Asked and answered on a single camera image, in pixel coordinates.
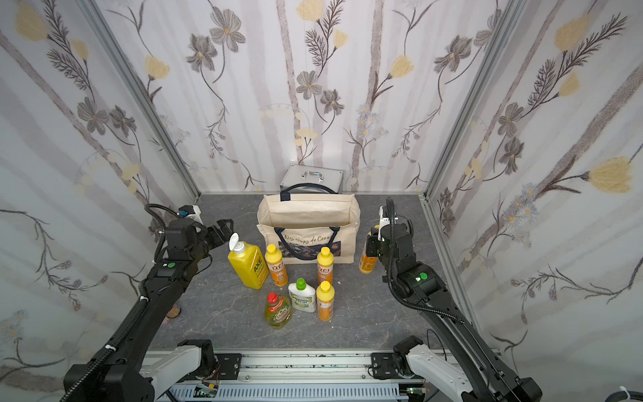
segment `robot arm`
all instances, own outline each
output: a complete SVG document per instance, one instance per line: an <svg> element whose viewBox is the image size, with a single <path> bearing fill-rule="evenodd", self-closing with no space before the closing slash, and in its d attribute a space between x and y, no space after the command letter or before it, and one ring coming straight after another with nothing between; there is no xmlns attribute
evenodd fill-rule
<svg viewBox="0 0 643 402"><path fill-rule="evenodd" d="M536 382L519 378L495 355L460 312L442 279L431 267L416 260L412 235L405 224L398 223L390 197L380 215L379 230L373 228L367 241L367 256L379 257L385 264L383 279L395 299L419 311L462 368L462 372L455 369L432 354L418 338L411 337L394 349L399 375L420 375L454 401L539 401L542 391ZM376 378L392 378L377 370L374 374Z"/></svg>

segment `bag handle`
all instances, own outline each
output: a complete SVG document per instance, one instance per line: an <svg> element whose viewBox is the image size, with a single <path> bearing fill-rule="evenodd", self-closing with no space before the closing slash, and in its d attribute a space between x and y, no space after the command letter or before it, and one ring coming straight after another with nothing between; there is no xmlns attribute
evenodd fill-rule
<svg viewBox="0 0 643 402"><path fill-rule="evenodd" d="M290 186L288 188L285 188L285 189L281 190L281 192L279 193L280 196L281 196L281 201L290 201L290 193L289 193L289 191L294 189L294 188L297 188L297 187L316 187L316 188L320 188L320 189L328 192L329 194L337 194L335 191L333 191L330 188L328 188L326 186L323 186L321 184L317 184L317 183L299 183L299 184L295 184L295 185L292 185L292 186Z"/></svg>
<svg viewBox="0 0 643 402"><path fill-rule="evenodd" d="M328 243L326 244L326 246L325 246L325 247L331 248L331 246L332 246L332 242L335 240L335 236L337 236L337 233L339 233L339 232L340 232L340 227L339 227L339 226L329 226L329 227L328 227L328 229L332 230L332 236L331 236L331 239L330 239L330 240L328 240ZM285 230L284 228L275 228L275 233L277 233L277 235L279 236L279 240L281 240L281 241L282 241L282 244L284 245L284 247L286 248L286 250L288 250L288 252L289 252L293 257L296 257L296 258L298 258L298 259L300 259L300 260L305 260L305 261L312 261L312 260L316 260L316 259L317 259L317 256L314 256L314 257L304 257L303 255L300 255L298 252L294 251L294 250L293 250L293 248L292 248L292 247L290 247L290 244L288 244L288 243L285 241L285 239L284 239L284 235L282 234L282 232L283 232L284 230Z"/></svg>

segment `beige canvas bag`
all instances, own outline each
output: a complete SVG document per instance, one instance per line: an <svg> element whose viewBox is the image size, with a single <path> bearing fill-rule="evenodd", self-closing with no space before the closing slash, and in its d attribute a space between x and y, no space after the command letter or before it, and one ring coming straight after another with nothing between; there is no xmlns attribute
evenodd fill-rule
<svg viewBox="0 0 643 402"><path fill-rule="evenodd" d="M359 204L348 194L281 194L264 196L257 212L257 228L268 244L284 255L285 264L310 264L322 247L331 249L335 264L351 264L359 229ZM331 189L315 185L334 193Z"/></svg>

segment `wall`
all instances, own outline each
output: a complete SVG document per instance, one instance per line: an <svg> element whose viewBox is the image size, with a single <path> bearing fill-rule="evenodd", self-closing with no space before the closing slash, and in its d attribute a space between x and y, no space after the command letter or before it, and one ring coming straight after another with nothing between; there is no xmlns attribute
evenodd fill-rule
<svg viewBox="0 0 643 402"><path fill-rule="evenodd" d="M643 383L643 5L530 1L430 203L545 401Z"/></svg>
<svg viewBox="0 0 643 402"><path fill-rule="evenodd" d="M0 10L0 394L58 400L150 268L143 205L191 199L74 2Z"/></svg>
<svg viewBox="0 0 643 402"><path fill-rule="evenodd" d="M426 187L506 1L98 4L202 191L382 192Z"/></svg>

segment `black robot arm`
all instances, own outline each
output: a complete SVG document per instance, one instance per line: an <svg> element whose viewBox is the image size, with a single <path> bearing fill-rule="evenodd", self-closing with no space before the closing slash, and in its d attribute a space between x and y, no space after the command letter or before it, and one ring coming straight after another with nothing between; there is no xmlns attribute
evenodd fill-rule
<svg viewBox="0 0 643 402"><path fill-rule="evenodd" d="M431 267L417 261L412 235L404 223L397 223L399 216L390 197L382 212L379 230L371 229L368 237L367 256L379 257L386 268L383 280L395 299L405 307L418 310L458 361L473 389L473 395L463 393L462 400L539 401L542 391L536 382L531 378L519 378L497 357L466 320L442 279ZM395 348L401 355L397 359L401 375L412 375L404 356L421 343L411 337Z"/></svg>

